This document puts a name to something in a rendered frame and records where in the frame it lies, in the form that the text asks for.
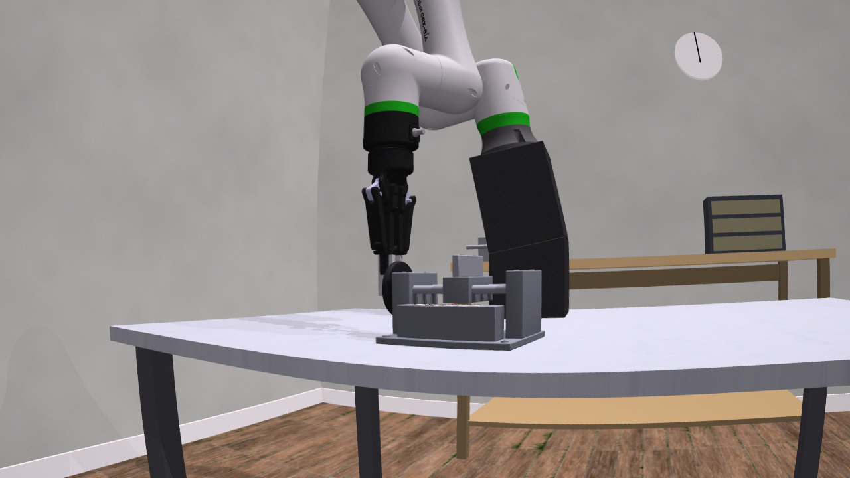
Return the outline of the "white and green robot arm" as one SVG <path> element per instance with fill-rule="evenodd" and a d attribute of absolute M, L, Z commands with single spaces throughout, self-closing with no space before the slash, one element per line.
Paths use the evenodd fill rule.
<path fill-rule="evenodd" d="M 475 63 L 460 0 L 414 0 L 421 33 L 405 0 L 357 2 L 382 45 L 361 68 L 365 151 L 413 152 L 424 128 L 470 120 L 481 134 L 481 155 L 538 142 L 514 65 L 503 58 Z"/>

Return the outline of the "grey bench vise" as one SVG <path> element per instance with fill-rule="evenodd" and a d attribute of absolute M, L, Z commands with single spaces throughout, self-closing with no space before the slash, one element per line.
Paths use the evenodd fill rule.
<path fill-rule="evenodd" d="M 443 285 L 437 272 L 412 272 L 396 261 L 382 281 L 394 334 L 376 337 L 376 344 L 512 351 L 545 336 L 542 289 L 541 270 L 506 270 L 506 284 L 493 284 L 493 276 L 483 276 L 483 256 L 452 255 L 452 276 L 443 276 Z M 504 305 L 456 305 L 491 301 L 493 294 L 506 294 L 506 330 Z"/>

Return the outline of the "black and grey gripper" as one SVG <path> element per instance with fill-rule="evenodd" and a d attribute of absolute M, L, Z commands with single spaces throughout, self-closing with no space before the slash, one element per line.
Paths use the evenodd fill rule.
<path fill-rule="evenodd" d="M 379 255 L 379 296 L 386 269 L 407 255 L 416 196 L 408 193 L 407 176 L 414 171 L 410 149 L 380 148 L 368 154 L 373 184 L 362 189 L 371 249 Z M 382 198 L 381 198 L 382 197 Z"/>

